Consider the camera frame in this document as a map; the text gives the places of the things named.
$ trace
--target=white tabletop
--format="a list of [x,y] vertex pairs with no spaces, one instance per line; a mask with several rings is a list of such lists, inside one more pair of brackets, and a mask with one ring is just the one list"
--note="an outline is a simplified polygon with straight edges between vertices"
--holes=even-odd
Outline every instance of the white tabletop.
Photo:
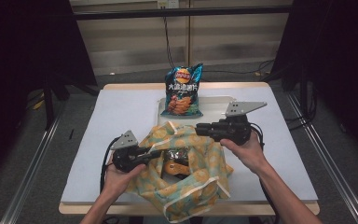
[[[247,88],[233,86],[234,88],[203,89],[201,85],[199,97],[231,96],[237,101],[266,102],[267,106],[247,115],[249,121],[263,130],[266,158],[300,200],[315,203],[317,195],[271,88],[267,85]],[[138,141],[142,141],[158,123],[158,101],[164,97],[163,89],[100,92],[68,176],[62,204],[84,205],[95,201],[99,195],[101,166],[107,146],[127,130],[132,130]],[[229,177],[231,198],[219,203],[266,203],[257,176],[227,149],[225,156],[226,162],[235,171]],[[127,193],[119,197],[117,204],[120,203],[148,204],[143,198]]]

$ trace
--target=forearm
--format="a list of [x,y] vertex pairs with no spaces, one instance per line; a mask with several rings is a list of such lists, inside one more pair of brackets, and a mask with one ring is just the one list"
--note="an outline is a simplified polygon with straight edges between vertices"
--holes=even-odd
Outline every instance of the forearm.
[[287,187],[272,166],[265,165],[257,174],[284,223],[321,223]]
[[102,192],[80,223],[102,223],[107,210],[109,209],[110,205],[116,201],[117,198],[118,196],[116,195],[106,196],[104,195],[104,192]]

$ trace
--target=person's arm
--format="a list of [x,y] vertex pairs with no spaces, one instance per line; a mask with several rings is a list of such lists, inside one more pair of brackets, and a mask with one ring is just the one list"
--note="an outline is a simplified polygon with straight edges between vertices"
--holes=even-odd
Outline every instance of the person's arm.
[[140,174],[144,168],[145,165],[141,164],[129,173],[123,173],[116,169],[114,164],[110,164],[106,169],[103,191],[80,223],[102,223],[110,205],[117,200],[118,196],[126,190],[130,181]]
[[322,223],[287,187],[269,164],[256,133],[252,132],[250,140],[242,146],[237,146],[228,139],[222,139],[220,144],[231,150],[245,166],[258,175],[283,223]]

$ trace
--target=patterned cloth bag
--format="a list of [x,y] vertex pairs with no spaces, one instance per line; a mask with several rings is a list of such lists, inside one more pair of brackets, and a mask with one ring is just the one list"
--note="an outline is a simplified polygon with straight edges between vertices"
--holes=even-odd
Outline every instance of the patterned cloth bag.
[[168,121],[154,127],[140,147],[150,150],[188,148],[190,175],[176,183],[161,178],[164,157],[153,159],[134,178],[127,192],[151,202],[171,223],[209,211],[218,199],[229,198],[227,177],[233,169],[226,164],[223,148],[212,138],[196,135],[193,126]]

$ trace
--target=blue chip bag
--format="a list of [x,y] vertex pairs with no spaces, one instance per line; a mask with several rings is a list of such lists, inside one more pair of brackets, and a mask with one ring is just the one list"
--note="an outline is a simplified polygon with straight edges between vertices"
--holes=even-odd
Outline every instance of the blue chip bag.
[[203,64],[175,67],[165,76],[165,110],[161,115],[202,116],[198,90]]

